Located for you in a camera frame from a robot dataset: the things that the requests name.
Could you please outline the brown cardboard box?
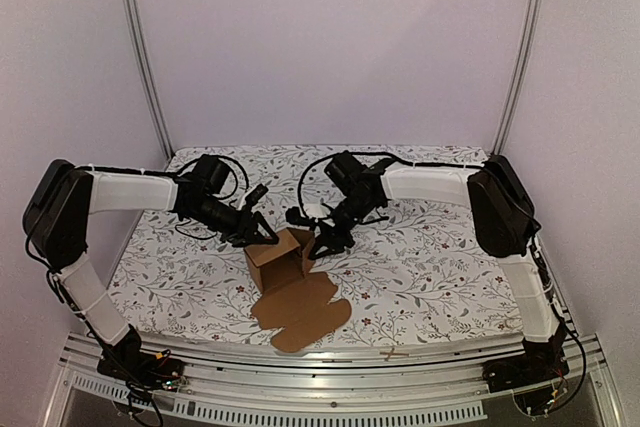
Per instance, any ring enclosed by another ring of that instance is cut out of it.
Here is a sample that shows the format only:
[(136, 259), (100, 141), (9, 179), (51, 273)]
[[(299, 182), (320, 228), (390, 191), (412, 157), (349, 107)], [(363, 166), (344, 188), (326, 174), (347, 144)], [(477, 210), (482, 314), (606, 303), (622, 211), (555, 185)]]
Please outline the brown cardboard box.
[(315, 272), (309, 258), (314, 233), (285, 228), (276, 244), (244, 249), (250, 275), (260, 292), (251, 315), (262, 330), (274, 330), (271, 345), (296, 353), (333, 333), (350, 319), (348, 300), (337, 299), (338, 286), (326, 272)]

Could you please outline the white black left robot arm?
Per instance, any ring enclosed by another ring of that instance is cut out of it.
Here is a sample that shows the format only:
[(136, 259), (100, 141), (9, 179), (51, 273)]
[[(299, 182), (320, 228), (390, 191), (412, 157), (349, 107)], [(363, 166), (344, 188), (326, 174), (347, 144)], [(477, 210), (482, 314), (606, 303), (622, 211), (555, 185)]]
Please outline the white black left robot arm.
[(176, 171), (51, 162), (22, 218), (25, 252), (46, 269), (47, 282), (98, 341), (128, 381), (148, 373), (141, 338), (110, 298), (89, 253), (89, 227), (100, 215), (172, 214), (194, 221), (236, 248), (273, 245), (278, 237), (255, 211), (266, 186), (249, 185), (242, 166), (204, 154)]

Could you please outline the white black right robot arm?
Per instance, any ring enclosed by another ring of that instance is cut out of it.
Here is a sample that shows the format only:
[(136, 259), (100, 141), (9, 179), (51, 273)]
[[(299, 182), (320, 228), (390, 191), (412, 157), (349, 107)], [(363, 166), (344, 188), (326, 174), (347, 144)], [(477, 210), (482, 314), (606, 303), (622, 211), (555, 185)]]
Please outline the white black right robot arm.
[(562, 356), (567, 329), (559, 314), (555, 288), (540, 253), (541, 229), (535, 207), (510, 162), (492, 155), (480, 165), (412, 162), (375, 152), (345, 150), (323, 158), (324, 172), (342, 193), (335, 207), (299, 206), (305, 225), (319, 234), (312, 259), (342, 253), (354, 244), (353, 229), (391, 201), (451, 203), (470, 210), (478, 246), (498, 265), (510, 284), (523, 321), (523, 354), (517, 374), (537, 383)]

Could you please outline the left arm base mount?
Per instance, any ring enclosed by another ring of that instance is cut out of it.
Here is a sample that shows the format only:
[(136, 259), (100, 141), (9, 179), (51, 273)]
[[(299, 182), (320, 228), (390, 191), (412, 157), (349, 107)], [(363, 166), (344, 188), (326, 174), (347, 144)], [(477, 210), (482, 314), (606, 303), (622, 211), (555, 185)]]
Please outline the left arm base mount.
[(184, 370), (185, 363), (169, 350), (150, 354), (141, 351), (136, 343), (107, 345), (97, 366), (101, 375), (146, 390), (175, 390)]

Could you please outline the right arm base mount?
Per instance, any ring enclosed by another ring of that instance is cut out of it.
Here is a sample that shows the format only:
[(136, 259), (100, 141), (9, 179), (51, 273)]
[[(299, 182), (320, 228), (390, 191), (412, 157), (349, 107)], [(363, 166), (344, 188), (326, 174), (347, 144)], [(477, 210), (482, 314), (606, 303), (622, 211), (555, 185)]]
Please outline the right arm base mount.
[(491, 393), (511, 391), (523, 414), (548, 414), (557, 405), (569, 373), (564, 349), (528, 341), (523, 346), (523, 354), (485, 362), (482, 378)]

